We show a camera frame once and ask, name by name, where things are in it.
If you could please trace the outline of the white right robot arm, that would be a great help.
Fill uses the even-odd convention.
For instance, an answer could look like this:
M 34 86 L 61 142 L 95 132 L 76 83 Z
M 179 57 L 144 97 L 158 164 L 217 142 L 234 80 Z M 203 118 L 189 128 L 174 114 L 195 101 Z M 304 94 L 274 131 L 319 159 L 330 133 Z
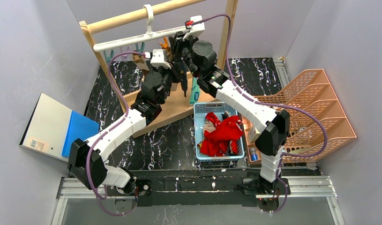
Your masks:
M 261 185 L 273 187 L 280 178 L 281 153 L 290 130 L 290 115 L 276 111 L 242 90 L 228 73 L 216 64 L 212 44 L 197 37 L 177 32 L 168 38 L 174 60 L 187 65 L 201 90 L 245 116 L 260 133 L 255 141 L 261 152 Z

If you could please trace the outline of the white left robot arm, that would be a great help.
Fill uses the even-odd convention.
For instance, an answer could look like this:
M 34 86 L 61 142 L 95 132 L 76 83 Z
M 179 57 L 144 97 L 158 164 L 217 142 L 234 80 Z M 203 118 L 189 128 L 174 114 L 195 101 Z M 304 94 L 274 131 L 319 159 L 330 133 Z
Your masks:
M 153 67 L 129 110 L 100 133 L 83 141 L 75 139 L 70 148 L 68 170 L 89 190 L 100 185 L 124 188 L 132 179 L 125 170 L 104 164 L 108 156 L 137 131 L 148 126 L 162 112 L 172 84 L 187 79 L 179 65 Z

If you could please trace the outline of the mint green patterned sock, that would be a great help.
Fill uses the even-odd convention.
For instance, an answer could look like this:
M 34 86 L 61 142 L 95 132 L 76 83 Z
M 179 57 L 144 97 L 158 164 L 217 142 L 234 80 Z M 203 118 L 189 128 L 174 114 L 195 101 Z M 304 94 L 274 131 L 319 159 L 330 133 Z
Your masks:
M 199 97 L 200 97 L 200 87 L 197 83 L 197 78 L 193 77 L 192 79 L 192 87 L 191 87 L 191 93 L 190 93 L 190 98 L 189 98 L 189 104 L 194 105 L 196 102 L 198 102 Z

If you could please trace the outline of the dark navy sock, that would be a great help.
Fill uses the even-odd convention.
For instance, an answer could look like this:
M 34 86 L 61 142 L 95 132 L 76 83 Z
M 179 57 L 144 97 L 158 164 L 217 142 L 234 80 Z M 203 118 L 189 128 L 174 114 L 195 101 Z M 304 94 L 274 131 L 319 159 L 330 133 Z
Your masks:
M 180 84 L 181 84 L 181 89 L 184 93 L 184 97 L 187 96 L 187 90 L 188 90 L 188 82 L 187 82 L 187 67 L 186 64 L 183 61 L 178 61 L 177 62 L 177 67 L 178 67 L 178 74 L 180 75 Z

